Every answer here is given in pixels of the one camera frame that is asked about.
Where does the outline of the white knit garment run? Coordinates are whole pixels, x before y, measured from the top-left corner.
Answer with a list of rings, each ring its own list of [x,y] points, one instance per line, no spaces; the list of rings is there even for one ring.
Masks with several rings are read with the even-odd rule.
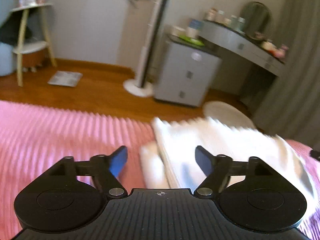
[[[212,155],[224,154],[234,161],[259,157],[304,194],[307,211],[299,228],[306,235],[319,229],[319,161],[311,147],[256,129],[229,127],[212,118],[152,122],[154,141],[140,148],[140,160],[148,188],[195,190],[205,175],[195,160],[195,148]]]

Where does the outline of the round white stool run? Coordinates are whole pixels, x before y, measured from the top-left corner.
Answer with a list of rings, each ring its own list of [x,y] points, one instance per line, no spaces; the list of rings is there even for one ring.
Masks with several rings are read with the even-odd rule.
[[[206,102],[203,105],[203,114],[205,117],[219,120],[219,122],[229,127],[257,129],[249,117],[222,101]]]

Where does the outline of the pink ribbed bedspread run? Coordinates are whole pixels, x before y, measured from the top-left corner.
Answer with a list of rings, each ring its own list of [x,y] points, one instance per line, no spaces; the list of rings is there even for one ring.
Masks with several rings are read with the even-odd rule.
[[[88,160],[126,146],[128,161],[118,179],[127,191],[148,188],[140,148],[154,139],[152,122],[2,101],[1,239],[21,229],[14,212],[18,193],[65,156]],[[307,236],[319,239],[319,229]]]

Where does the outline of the white tower fan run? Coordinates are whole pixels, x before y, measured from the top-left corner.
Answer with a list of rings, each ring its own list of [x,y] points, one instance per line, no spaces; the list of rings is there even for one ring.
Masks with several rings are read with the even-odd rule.
[[[147,74],[149,64],[152,60],[157,34],[160,29],[168,2],[169,0],[154,0],[154,6],[148,22],[146,37],[141,49],[138,67],[135,71],[135,78],[128,79],[123,83],[123,86],[127,92],[140,98],[148,98],[153,96],[153,86],[149,81],[147,81]]]

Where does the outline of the grey curtain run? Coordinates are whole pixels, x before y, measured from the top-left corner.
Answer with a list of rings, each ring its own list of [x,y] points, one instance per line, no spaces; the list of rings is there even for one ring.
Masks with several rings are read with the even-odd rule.
[[[319,150],[319,0],[285,0],[274,38],[289,52],[253,121]]]

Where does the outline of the bathroom scale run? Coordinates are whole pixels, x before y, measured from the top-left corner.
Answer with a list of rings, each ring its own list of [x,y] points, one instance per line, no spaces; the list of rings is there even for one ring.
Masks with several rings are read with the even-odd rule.
[[[57,71],[48,81],[49,85],[63,86],[63,87],[76,87],[82,74],[78,72]]]

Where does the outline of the grey drawer cabinet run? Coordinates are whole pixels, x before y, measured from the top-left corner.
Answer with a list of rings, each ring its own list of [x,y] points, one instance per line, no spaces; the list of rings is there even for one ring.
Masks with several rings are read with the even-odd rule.
[[[220,64],[221,59],[206,47],[167,35],[154,98],[200,107]]]

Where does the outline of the grey vanity desk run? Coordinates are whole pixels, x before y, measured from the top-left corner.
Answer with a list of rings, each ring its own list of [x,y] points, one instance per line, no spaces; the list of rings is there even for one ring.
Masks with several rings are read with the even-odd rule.
[[[200,37],[255,63],[276,76],[280,76],[284,68],[284,64],[268,51],[219,23],[204,20]]]

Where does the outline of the green tray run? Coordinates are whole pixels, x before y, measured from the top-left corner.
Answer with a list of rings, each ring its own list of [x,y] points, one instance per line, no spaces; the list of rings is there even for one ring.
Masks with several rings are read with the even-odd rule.
[[[190,44],[199,46],[199,47],[204,47],[204,43],[201,42],[200,40],[196,39],[196,38],[191,38],[191,37],[187,37],[185,35],[179,35],[178,36],[180,39],[184,40],[185,42],[188,42]]]

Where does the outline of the white wooden side shelf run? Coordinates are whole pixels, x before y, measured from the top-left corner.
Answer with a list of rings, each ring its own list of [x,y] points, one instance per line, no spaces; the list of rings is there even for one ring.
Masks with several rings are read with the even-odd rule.
[[[13,49],[13,53],[16,54],[16,75],[17,84],[19,87],[23,86],[23,55],[39,52],[46,49],[48,52],[49,60],[53,67],[57,67],[57,62],[54,56],[52,42],[49,34],[49,28],[47,23],[46,8],[52,7],[53,3],[35,3],[32,5],[25,5],[22,7],[14,8],[10,10],[10,16],[21,13],[21,21],[18,31],[17,46]],[[25,39],[25,33],[27,29],[27,23],[30,11],[38,11],[39,26],[42,30],[43,40],[38,40],[33,36]]]

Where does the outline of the blue white canister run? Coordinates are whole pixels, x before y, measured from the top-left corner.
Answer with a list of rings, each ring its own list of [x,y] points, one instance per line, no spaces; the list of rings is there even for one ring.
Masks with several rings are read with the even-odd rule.
[[[188,27],[186,28],[185,34],[189,38],[198,38],[201,29],[202,21],[191,19],[188,24]]]

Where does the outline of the light blue pouf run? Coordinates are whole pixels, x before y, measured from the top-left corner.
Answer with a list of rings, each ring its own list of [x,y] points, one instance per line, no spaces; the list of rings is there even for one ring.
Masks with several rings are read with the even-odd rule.
[[[6,43],[0,45],[0,76],[7,76],[16,72],[16,56],[12,52],[13,46]]]

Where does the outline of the round vanity mirror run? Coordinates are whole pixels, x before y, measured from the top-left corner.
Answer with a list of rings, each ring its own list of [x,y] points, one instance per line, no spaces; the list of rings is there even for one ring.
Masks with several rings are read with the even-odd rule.
[[[260,2],[248,2],[240,12],[245,20],[244,32],[253,36],[256,32],[267,35],[273,30],[273,16],[270,9]]]

